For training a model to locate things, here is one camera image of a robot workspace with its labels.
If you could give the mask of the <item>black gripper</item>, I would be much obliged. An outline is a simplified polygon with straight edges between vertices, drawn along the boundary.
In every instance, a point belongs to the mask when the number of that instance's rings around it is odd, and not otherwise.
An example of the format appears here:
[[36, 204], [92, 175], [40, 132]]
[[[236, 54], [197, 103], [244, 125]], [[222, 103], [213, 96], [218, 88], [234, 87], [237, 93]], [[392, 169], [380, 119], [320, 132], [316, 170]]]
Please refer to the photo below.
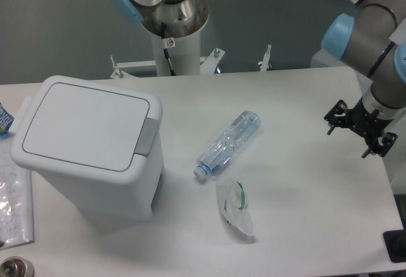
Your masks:
[[363, 105], [362, 99], [359, 99], [352, 109], [348, 108], [344, 100], [339, 100], [326, 113], [324, 120], [329, 126], [327, 135], [330, 135], [338, 127], [350, 128], [363, 137], [367, 149], [362, 154], [362, 158], [366, 158], [368, 155], [385, 157], [398, 138], [398, 135], [393, 132], [383, 133], [390, 121], [379, 119], [372, 112], [368, 112]]

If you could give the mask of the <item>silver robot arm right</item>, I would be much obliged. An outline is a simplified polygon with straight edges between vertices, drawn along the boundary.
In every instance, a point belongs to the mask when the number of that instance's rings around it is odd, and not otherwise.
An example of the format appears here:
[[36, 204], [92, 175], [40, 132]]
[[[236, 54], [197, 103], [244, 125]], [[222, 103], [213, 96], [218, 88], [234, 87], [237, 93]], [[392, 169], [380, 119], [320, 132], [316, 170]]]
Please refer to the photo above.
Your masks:
[[339, 100], [324, 119], [331, 130], [349, 129], [363, 138], [363, 157], [385, 157], [398, 138], [386, 128], [405, 108], [405, 44], [390, 38], [405, 20], [405, 0], [350, 1], [358, 15], [339, 15], [321, 47], [372, 84], [353, 108]]

